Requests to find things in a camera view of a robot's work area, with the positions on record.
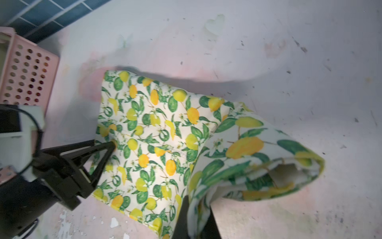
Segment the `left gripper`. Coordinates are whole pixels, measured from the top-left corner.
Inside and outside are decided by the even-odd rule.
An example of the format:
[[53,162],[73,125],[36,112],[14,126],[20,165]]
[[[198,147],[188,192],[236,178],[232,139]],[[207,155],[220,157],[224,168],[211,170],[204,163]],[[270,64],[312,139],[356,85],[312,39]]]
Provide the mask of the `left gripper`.
[[[32,171],[60,204],[74,210],[80,197],[86,199],[93,192],[114,150],[113,142],[95,145],[93,140],[42,149],[32,161]],[[85,164],[96,155],[96,168],[89,173]]]

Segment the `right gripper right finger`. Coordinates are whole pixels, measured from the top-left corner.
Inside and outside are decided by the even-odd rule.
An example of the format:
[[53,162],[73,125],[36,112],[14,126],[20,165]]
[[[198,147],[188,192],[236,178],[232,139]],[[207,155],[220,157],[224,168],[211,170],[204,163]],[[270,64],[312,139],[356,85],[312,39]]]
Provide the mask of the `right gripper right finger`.
[[212,210],[210,210],[209,219],[201,232],[201,239],[222,239]]

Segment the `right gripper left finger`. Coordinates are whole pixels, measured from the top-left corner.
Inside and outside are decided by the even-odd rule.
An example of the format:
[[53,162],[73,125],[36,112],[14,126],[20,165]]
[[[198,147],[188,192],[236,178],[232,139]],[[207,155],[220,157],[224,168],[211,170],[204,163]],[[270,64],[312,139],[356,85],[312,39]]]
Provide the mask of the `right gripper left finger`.
[[189,239],[187,213],[189,209],[189,196],[185,196],[171,239]]

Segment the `lemon print skirt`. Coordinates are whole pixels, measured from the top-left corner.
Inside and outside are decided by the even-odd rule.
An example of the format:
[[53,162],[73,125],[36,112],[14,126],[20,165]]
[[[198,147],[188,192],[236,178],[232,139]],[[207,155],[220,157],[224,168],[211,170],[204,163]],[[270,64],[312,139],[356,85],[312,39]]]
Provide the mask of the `lemon print skirt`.
[[299,191],[324,159],[243,103],[191,93],[128,71],[106,71],[95,143],[115,145],[93,196],[147,226],[175,235],[187,201],[196,239],[218,198],[274,199]]

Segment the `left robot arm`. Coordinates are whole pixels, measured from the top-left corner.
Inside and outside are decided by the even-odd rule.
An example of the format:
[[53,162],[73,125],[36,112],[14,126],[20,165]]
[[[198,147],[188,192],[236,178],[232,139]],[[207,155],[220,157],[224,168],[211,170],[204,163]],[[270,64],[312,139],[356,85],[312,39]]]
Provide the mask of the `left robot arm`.
[[115,145],[80,143],[43,149],[39,106],[1,105],[1,238],[27,238],[59,203],[69,210],[96,189]]

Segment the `pink perforated plastic basket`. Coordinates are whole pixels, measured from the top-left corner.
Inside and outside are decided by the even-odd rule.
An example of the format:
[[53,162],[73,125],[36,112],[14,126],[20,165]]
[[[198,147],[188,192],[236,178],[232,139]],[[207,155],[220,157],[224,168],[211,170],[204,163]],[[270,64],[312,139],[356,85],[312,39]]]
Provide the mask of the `pink perforated plastic basket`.
[[1,27],[1,104],[39,106],[46,113],[59,57]]

